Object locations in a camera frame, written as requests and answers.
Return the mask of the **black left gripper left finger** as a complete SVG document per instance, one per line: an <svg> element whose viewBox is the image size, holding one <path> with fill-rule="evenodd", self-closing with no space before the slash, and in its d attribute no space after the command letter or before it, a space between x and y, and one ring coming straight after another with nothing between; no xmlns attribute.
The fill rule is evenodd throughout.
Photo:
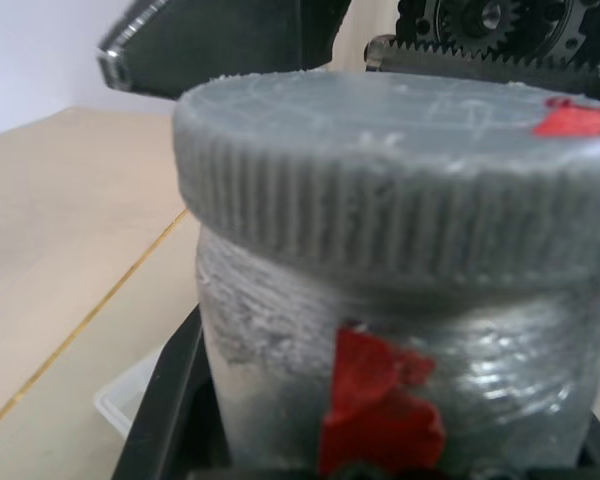
<svg viewBox="0 0 600 480"><path fill-rule="evenodd" d="M229 465L195 308L158 357L113 480L187 480L193 471Z"/></svg>

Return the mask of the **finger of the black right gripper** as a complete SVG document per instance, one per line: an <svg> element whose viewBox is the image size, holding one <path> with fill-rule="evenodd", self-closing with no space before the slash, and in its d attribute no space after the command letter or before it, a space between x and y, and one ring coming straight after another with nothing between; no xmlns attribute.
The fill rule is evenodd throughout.
<svg viewBox="0 0 600 480"><path fill-rule="evenodd" d="M105 84L168 100L222 75L332 59L351 0L133 0L98 46Z"/></svg>

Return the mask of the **grey 3D-printed jar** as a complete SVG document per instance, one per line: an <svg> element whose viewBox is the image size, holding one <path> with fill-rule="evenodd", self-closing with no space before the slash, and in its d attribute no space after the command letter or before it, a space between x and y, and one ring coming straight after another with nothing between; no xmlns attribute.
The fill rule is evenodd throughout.
<svg viewBox="0 0 600 480"><path fill-rule="evenodd" d="M441 413L446 473L480 460L576 462L600 380L598 281L511 291L382 284L278 264L208 229L196 275L237 465L315 465L341 326L434 358L419 395Z"/></svg>

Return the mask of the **grey ribbed jar lid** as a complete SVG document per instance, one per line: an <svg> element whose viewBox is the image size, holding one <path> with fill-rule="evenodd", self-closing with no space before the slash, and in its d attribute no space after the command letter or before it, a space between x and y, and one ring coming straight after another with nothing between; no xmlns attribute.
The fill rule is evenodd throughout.
<svg viewBox="0 0 600 480"><path fill-rule="evenodd" d="M173 116L217 235L322 275L512 288L600 275L600 135L542 136L553 92L392 73L225 77Z"/></svg>

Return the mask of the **clear plastic box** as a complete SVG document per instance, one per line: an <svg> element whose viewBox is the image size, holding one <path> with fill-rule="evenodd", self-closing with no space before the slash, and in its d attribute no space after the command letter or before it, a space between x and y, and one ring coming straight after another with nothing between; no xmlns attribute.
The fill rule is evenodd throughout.
<svg viewBox="0 0 600 480"><path fill-rule="evenodd" d="M161 345L128 367L94 396L95 409L123 439L130 433L163 348Z"/></svg>

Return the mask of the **red tape on lid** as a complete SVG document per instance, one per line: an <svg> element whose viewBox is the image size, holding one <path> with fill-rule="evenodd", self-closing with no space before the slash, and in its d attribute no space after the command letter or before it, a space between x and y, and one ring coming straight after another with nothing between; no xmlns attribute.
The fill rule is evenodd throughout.
<svg viewBox="0 0 600 480"><path fill-rule="evenodd" d="M549 98L548 109L542 121L533 128L540 137L596 137L600 136L600 107L587 106L567 97Z"/></svg>

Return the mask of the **red tape on jar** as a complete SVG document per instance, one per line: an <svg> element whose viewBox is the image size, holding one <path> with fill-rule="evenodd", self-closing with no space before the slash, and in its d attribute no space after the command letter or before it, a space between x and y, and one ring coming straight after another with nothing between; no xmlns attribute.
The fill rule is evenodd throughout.
<svg viewBox="0 0 600 480"><path fill-rule="evenodd" d="M321 425L318 471L355 462L391 474L433 469L446 441L437 407L413 393L433 358L352 328L336 334L329 411Z"/></svg>

